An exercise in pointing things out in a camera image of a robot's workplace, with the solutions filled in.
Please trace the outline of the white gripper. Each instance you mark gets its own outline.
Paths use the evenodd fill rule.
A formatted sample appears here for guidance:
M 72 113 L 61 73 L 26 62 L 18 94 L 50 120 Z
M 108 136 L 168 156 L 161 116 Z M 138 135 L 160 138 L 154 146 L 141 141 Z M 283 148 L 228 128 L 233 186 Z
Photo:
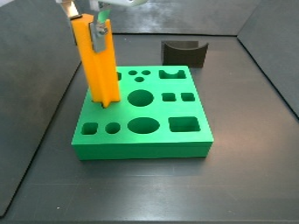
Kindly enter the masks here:
M 60 4 L 61 8 L 69 19 L 80 17 L 74 0 L 54 0 Z M 98 10 L 98 4 L 113 4 L 125 7 L 133 7 L 145 4 L 148 0 L 88 0 L 90 9 Z M 106 49 L 105 36 L 108 35 L 108 26 L 105 22 L 108 20 L 109 9 L 101 10 L 93 16 L 93 21 L 89 23 L 89 33 L 92 40 L 92 48 L 96 53 L 102 52 Z

